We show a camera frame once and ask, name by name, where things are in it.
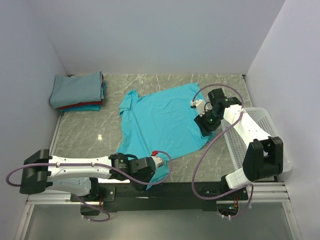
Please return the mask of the turquoise polo shirt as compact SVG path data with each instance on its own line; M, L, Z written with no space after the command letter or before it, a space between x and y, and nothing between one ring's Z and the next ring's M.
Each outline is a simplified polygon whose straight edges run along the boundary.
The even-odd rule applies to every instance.
M162 151L159 157L168 161L200 150L215 134L202 136L194 121L199 113L191 100L204 99L199 89L188 83L144 96L128 92L119 105L122 141L116 151L139 159Z

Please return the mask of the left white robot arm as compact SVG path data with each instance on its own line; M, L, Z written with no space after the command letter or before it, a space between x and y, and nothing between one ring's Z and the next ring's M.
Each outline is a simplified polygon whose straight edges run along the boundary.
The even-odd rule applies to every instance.
M99 179L130 180L136 190L145 191L164 161L158 156L137 158L123 153L97 158L66 158L50 155L49 150L43 149L23 164L21 194L33 195L51 189L94 201L100 195Z

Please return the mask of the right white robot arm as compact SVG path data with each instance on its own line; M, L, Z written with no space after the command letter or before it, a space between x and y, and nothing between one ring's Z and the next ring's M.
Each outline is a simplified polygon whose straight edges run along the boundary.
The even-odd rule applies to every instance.
M190 106L197 109L194 121L202 136L208 137L223 120L235 129L246 146L242 167L221 178L219 193L230 200L237 188L260 179L278 176L284 170L284 144L280 137L264 131L245 111L242 97L226 97L222 88L208 94L209 105L204 100L192 99Z

